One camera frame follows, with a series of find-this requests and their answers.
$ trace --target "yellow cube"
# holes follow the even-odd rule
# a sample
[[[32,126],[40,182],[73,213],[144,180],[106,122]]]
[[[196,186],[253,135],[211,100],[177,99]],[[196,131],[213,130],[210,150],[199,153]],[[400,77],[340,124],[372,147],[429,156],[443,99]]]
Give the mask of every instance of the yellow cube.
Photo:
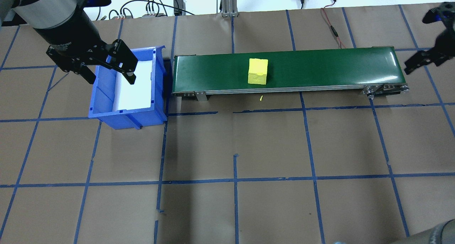
[[[250,58],[248,69],[248,84],[262,84],[267,82],[268,59]]]

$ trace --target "blue bin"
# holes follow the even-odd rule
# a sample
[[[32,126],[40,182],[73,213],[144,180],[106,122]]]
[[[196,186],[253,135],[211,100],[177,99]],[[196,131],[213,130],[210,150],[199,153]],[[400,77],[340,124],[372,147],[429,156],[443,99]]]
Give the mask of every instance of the blue bin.
[[[88,118],[97,118],[113,129],[140,129],[142,126],[163,124],[166,121],[163,103],[164,46],[132,49],[139,61],[151,61],[151,101],[149,108],[112,111],[115,100],[117,71],[96,66],[96,80],[91,93]]]

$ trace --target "blue tape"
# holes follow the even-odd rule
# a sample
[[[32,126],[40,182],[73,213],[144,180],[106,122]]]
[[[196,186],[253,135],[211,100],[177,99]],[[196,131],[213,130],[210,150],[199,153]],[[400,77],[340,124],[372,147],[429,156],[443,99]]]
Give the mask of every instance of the blue tape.
[[[234,44],[234,17],[231,17],[231,53],[235,53],[235,44]]]
[[[294,33],[292,32],[291,18],[289,17],[288,10],[286,10],[286,17],[288,18],[289,32],[291,33],[292,50],[295,51]]]
[[[323,176],[317,177],[318,180],[335,180],[335,179],[384,179],[390,175],[353,175],[353,176]]]
[[[344,107],[313,107],[313,108],[306,108],[305,111],[311,110],[327,110],[327,109],[365,109],[370,108],[370,106],[344,106]]]
[[[85,206],[85,201],[86,201],[86,198],[87,198],[87,191],[88,191],[88,187],[89,187],[89,184],[90,184],[91,171],[93,169],[93,158],[95,157],[96,148],[98,147],[98,139],[100,137],[100,132],[101,132],[101,121],[100,121],[100,124],[98,125],[98,129],[96,131],[95,143],[93,144],[93,152],[91,154],[90,166],[88,168],[87,179],[86,179],[85,187],[84,187],[84,194],[82,195],[81,208],[79,210],[79,216],[78,216],[78,219],[77,219],[76,233],[74,234],[74,242],[73,242],[73,244],[77,243],[77,239],[79,237],[79,230],[81,228],[82,215],[84,213],[84,206]]]
[[[302,111],[302,108],[243,110],[241,112],[233,112],[233,113],[269,113],[269,112],[292,112],[292,111]]]
[[[175,37],[176,37],[176,34],[177,34],[177,20],[178,20],[178,16],[175,16],[175,18],[174,18],[174,30],[173,30],[173,33],[172,33],[171,64],[174,63],[174,49],[175,49]],[[168,114],[169,114],[169,99],[170,99],[170,96],[167,96],[166,109],[165,109],[166,116],[168,116]],[[166,136],[167,136],[167,125],[168,125],[168,123],[169,123],[169,121],[165,121],[164,132],[163,132],[163,144],[162,144],[162,147],[161,147],[160,176],[159,176],[158,192],[157,192],[157,195],[156,195],[156,209],[157,210],[159,210],[160,206],[161,206],[161,191],[162,191],[162,182],[163,182],[163,174],[164,174],[164,157],[165,157],[165,153],[166,153]]]
[[[411,27],[409,26],[408,20],[406,19],[403,8],[401,7],[401,5],[398,5],[398,8],[400,8],[401,16],[403,16],[403,20],[405,21],[406,27],[408,28],[409,34],[411,35],[412,42],[414,42],[414,45],[416,48],[419,48],[419,45],[417,45],[416,39],[414,38],[414,35],[412,34]]]
[[[316,170],[314,168],[313,154],[312,154],[312,149],[311,149],[310,132],[309,132],[309,129],[308,129],[307,113],[306,113],[305,101],[304,101],[304,97],[302,95],[302,92],[300,92],[300,102],[302,103],[302,112],[304,113],[305,134],[306,134],[306,137],[307,137],[308,153],[309,153],[309,157],[310,157],[311,176],[312,176],[313,187],[314,187],[314,198],[316,200],[317,221],[319,222],[319,230],[320,230],[320,234],[321,234],[321,242],[322,242],[322,244],[325,244],[324,227],[323,227],[323,224],[322,224],[321,206],[320,206],[320,202],[319,202],[319,192],[317,191],[317,176],[316,176]]]
[[[385,147],[385,141],[384,141],[384,137],[382,136],[382,131],[381,131],[381,126],[379,124],[378,115],[376,114],[376,109],[374,108],[374,103],[372,100],[370,100],[370,105],[371,105],[371,110],[373,112],[374,121],[376,123],[376,128],[378,129],[378,135],[379,135],[379,139],[381,141],[382,150],[384,152],[385,162],[387,163],[387,168],[389,169],[389,175],[390,175],[390,179],[392,181],[392,187],[394,189],[395,198],[396,198],[396,201],[398,204],[398,210],[400,211],[401,221],[403,222],[403,227],[405,229],[406,237],[409,237],[408,224],[406,223],[406,218],[405,218],[405,214],[403,212],[403,207],[401,206],[400,195],[398,194],[398,189],[397,189],[397,186],[395,183],[394,173],[392,171],[392,167],[389,164],[389,154]]]
[[[159,181],[111,181],[89,183],[89,186],[155,185],[159,183]]]
[[[433,78],[431,77],[431,74],[430,74],[430,72],[429,72],[429,70],[428,70],[428,67],[427,67],[427,66],[424,66],[424,68],[425,68],[425,71],[426,71],[426,73],[427,73],[427,75],[428,75],[428,79],[429,79],[429,81],[431,82],[431,85],[433,86],[434,92],[436,93],[436,95],[437,95],[437,97],[438,97],[440,106],[442,107],[442,110],[444,111],[445,117],[446,117],[447,122],[448,122],[448,124],[449,124],[449,126],[450,126],[450,129],[451,129],[451,131],[452,131],[452,134],[453,134],[453,136],[455,137],[455,128],[454,128],[454,126],[453,126],[453,124],[452,124],[452,120],[450,119],[449,113],[448,113],[447,109],[445,108],[444,103],[442,102],[441,95],[440,95],[439,92],[438,92],[438,89],[437,89],[437,87],[436,87],[436,84],[434,84]]]
[[[174,62],[174,48],[175,48],[175,35],[177,31],[177,19],[178,17],[175,16],[174,18],[174,33],[172,34],[172,46],[171,46],[171,63]]]
[[[63,118],[41,118],[38,121],[73,121],[73,120],[91,120],[88,117],[63,117]]]
[[[352,35],[351,25],[349,24],[348,16],[346,15],[346,11],[344,10],[344,7],[341,8],[341,10],[343,11],[344,20],[346,21],[346,25],[348,27],[348,32],[349,32],[349,36],[351,37],[352,46],[354,48],[357,48],[357,45],[355,44],[354,36]]]
[[[54,68],[53,66],[17,66],[17,67],[5,67],[2,70],[16,70],[16,69],[38,69],[38,68]]]
[[[6,59],[8,58],[8,55],[10,54],[11,48],[13,48],[13,44],[14,44],[14,41],[16,40],[16,36],[17,36],[17,33],[19,32],[19,28],[20,27],[21,26],[17,26],[16,32],[14,33],[13,39],[11,40],[11,43],[10,43],[10,46],[8,47],[8,50],[6,51],[5,58],[3,59],[3,62],[1,64],[1,66],[0,66],[0,71],[4,69],[3,67],[5,66]]]
[[[445,177],[445,176],[455,176],[455,172],[394,174],[394,177],[396,177],[396,178]]]
[[[49,87],[52,85],[52,80],[54,79],[54,75],[55,75],[55,70],[56,69],[57,68],[54,67],[54,71],[52,72],[52,75],[50,76],[50,80],[49,80],[49,84],[47,85],[47,89],[49,89]],[[47,100],[47,95],[48,95],[48,92],[46,92],[46,94],[44,95],[44,99],[43,99],[43,103],[41,104],[41,109],[39,111],[38,119],[41,117],[41,114],[43,113],[44,105],[46,104],[46,100]],[[18,186],[19,186],[19,182],[21,181],[22,174],[24,173],[24,168],[25,168],[26,163],[27,163],[28,155],[30,154],[31,145],[33,144],[33,139],[34,139],[34,136],[36,135],[36,130],[38,129],[38,124],[39,124],[39,121],[37,121],[35,123],[35,125],[34,125],[33,132],[31,134],[31,138],[30,138],[30,142],[29,142],[29,145],[27,147],[26,155],[24,156],[24,160],[22,161],[21,169],[20,169],[19,174],[18,174],[17,179],[16,179],[16,184],[15,184],[14,189],[13,189],[13,194],[11,195],[10,203],[8,204],[8,208],[6,210],[5,218],[3,219],[3,223],[2,223],[2,226],[0,228],[0,239],[3,236],[3,231],[5,230],[6,221],[8,221],[8,216],[10,215],[11,207],[12,207],[13,202],[14,202],[14,198],[16,197],[16,192],[17,192],[17,189],[18,189]]]
[[[161,182],[163,181],[163,174],[164,174],[164,157],[166,155],[166,138],[167,138],[167,124],[169,121],[165,121],[164,123],[164,133],[163,133],[163,144],[161,147],[161,162],[160,162],[160,176],[159,176],[159,183],[158,184],[158,194],[156,196],[156,209],[160,209],[161,205],[161,190],[162,190],[162,184]]]
[[[169,116],[208,115],[208,114],[217,114],[217,113],[218,113],[218,111],[197,112],[197,113],[169,113]]]
[[[439,103],[434,104],[409,104],[409,105],[374,105],[375,108],[400,108],[400,107],[434,107],[440,106]]]
[[[239,244],[239,193],[237,191],[237,158],[234,154],[234,223],[235,223],[235,244]]]
[[[153,228],[153,244],[158,241],[158,220],[155,220],[155,228]]]
[[[236,181],[286,181],[285,177],[279,178],[241,178],[236,179]]]
[[[85,186],[85,183],[58,183],[58,184],[19,184],[19,188],[23,187],[68,187],[68,186]]]
[[[455,176],[455,172],[441,173],[403,173],[393,174],[395,178],[420,178],[420,177],[445,177]],[[379,175],[343,175],[343,176],[317,176],[317,180],[336,180],[336,179],[383,179],[389,178],[390,174]],[[308,181],[313,177],[276,177],[276,178],[237,178],[237,179],[202,179],[202,180],[177,180],[177,181],[116,181],[116,182],[94,182],[89,186],[122,186],[122,185],[158,185],[158,184],[210,184],[210,183],[231,183],[234,181]],[[57,184],[19,184],[18,188],[23,187],[68,187],[85,186],[85,183],[57,183]],[[14,184],[0,184],[0,188],[13,188]]]
[[[120,35],[122,34],[122,28],[123,28],[123,19],[120,20],[120,28],[118,29],[117,39],[120,39]]]
[[[13,119],[13,120],[0,120],[0,123],[21,123],[25,121],[38,121],[38,119]]]
[[[229,183],[234,179],[201,179],[201,180],[177,180],[162,181],[162,184],[209,184],[209,183]]]

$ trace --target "green conveyor belt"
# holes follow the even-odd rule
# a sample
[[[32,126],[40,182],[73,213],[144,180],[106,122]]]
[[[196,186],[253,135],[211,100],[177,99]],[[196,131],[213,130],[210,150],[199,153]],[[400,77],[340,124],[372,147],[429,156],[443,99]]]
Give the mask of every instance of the green conveyor belt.
[[[267,85],[247,83],[249,58],[268,59]],[[173,82],[176,96],[406,83],[393,47],[177,56]]]

